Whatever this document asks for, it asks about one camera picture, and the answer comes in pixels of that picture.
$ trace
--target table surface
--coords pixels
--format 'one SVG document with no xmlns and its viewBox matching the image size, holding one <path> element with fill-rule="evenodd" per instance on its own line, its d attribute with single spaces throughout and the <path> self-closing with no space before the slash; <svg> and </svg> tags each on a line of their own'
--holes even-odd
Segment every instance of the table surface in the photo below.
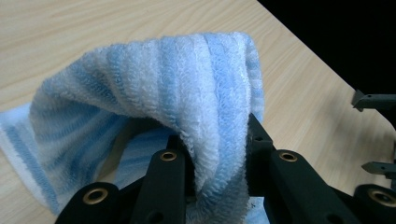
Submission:
<svg viewBox="0 0 396 224">
<path fill-rule="evenodd" d="M 265 130 L 301 153 L 332 187 L 389 187 L 361 169 L 391 162 L 395 130 L 375 110 L 352 108 L 354 90 L 268 10 L 246 1 L 0 2 L 0 111 L 32 100 L 44 78 L 84 52 L 113 43 L 199 32 L 246 32 L 260 53 Z M 56 219 L 22 184 L 0 150 L 0 223 Z"/>
</svg>

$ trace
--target blue striped towel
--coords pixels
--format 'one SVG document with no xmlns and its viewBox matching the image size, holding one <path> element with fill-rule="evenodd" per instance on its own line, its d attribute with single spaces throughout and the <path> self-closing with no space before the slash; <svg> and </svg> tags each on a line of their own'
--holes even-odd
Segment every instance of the blue striped towel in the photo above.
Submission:
<svg viewBox="0 0 396 224">
<path fill-rule="evenodd" d="M 0 114 L 0 147 L 27 188 L 54 214 L 95 181 L 131 118 L 163 128 L 134 137 L 115 178 L 123 188 L 176 133 L 195 166 L 197 201 L 188 223 L 267 222 L 262 198 L 248 197 L 248 115 L 262 121 L 258 52 L 243 33 L 166 36 L 85 53 Z"/>
</svg>

